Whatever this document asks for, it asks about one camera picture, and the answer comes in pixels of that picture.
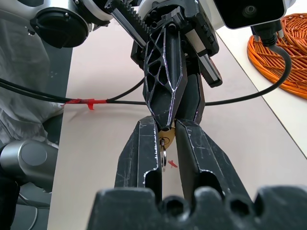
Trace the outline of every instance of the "white cloth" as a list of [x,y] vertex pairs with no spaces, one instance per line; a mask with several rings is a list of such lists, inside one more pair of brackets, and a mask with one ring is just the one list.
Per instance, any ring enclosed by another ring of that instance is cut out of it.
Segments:
[[[41,39],[27,29],[0,20],[0,78],[43,91],[49,58]],[[0,88],[0,140],[47,141],[42,123],[62,110],[57,103],[43,102]]]

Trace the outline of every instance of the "red tape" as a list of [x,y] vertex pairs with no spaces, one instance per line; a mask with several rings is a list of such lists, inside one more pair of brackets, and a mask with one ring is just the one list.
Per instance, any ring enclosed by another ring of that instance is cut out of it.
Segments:
[[178,166],[174,163],[173,160],[168,161],[168,163],[169,163],[172,167],[178,168]]
[[94,104],[107,104],[107,102],[106,100],[95,100],[95,99],[86,99],[86,100],[73,99],[66,102],[64,105],[66,104],[87,104],[89,110],[94,110]]

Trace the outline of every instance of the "wicker placemat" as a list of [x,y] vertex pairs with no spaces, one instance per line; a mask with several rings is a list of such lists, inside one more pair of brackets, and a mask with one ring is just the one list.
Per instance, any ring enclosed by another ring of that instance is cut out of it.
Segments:
[[[281,88],[307,99],[307,14],[292,14],[282,19],[284,38],[277,45],[284,48],[292,59],[291,74]],[[281,56],[263,47],[252,36],[248,42],[248,57],[260,73],[275,83],[284,70]]]

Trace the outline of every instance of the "white table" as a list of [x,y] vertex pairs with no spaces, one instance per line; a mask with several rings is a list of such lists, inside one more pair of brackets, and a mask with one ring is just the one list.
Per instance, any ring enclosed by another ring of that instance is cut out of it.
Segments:
[[[307,1],[296,0],[296,3],[288,9],[287,15],[306,12]],[[224,26],[217,30],[217,34],[259,91],[272,85],[271,82],[258,72],[248,59],[247,43],[250,36],[252,36],[249,27],[230,30]],[[307,156],[307,100],[280,88],[263,96],[263,98],[305,156]]]
[[[254,93],[246,74],[220,42],[213,57],[222,86],[203,82],[206,100]],[[112,23],[73,50],[67,96],[105,99],[135,85],[143,72],[130,59],[132,39]],[[127,100],[143,101],[139,88]],[[96,192],[114,185],[118,157],[146,106],[66,105],[53,185],[48,230],[85,230]],[[254,197],[266,184],[306,184],[307,161],[262,98],[205,108],[202,128],[227,153]],[[176,145],[167,150],[177,163]],[[182,195],[176,168],[163,174],[163,195]]]

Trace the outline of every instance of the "gray robot arm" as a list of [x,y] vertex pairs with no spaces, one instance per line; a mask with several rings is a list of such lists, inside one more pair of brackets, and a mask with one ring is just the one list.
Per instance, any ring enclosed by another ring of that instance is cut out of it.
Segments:
[[0,153],[0,167],[18,185],[32,182],[35,186],[52,191],[58,149],[35,140],[14,141]]
[[105,5],[101,0],[44,0],[36,6],[0,0],[0,18],[25,26],[29,34],[37,33],[54,47],[76,47],[88,37],[92,24],[106,26],[112,19],[95,2]]

